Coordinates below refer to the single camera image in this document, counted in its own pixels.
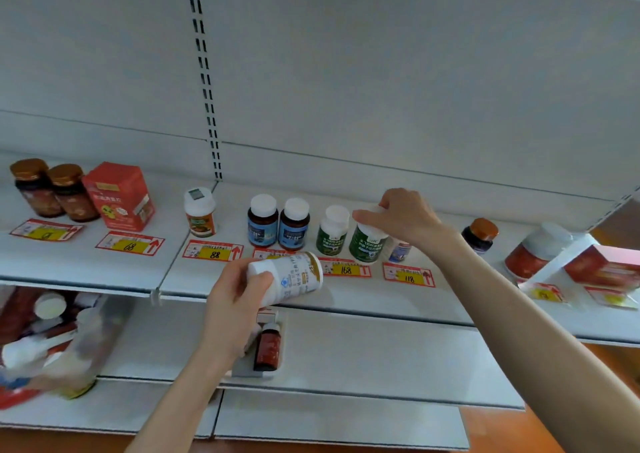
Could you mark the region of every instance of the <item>red box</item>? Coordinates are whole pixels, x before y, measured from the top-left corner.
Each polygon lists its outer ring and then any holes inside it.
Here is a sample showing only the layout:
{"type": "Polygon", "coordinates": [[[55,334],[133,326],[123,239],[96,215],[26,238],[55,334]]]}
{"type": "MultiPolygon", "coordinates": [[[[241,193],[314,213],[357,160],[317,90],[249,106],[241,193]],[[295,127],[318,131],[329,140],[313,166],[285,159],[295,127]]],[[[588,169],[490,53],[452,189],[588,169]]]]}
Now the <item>red box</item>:
{"type": "Polygon", "coordinates": [[[82,181],[109,229],[142,231],[156,212],[140,167],[102,162],[82,181]]]}
{"type": "Polygon", "coordinates": [[[640,251],[594,244],[565,265],[564,271],[576,283],[633,291],[640,287],[640,251]]]}

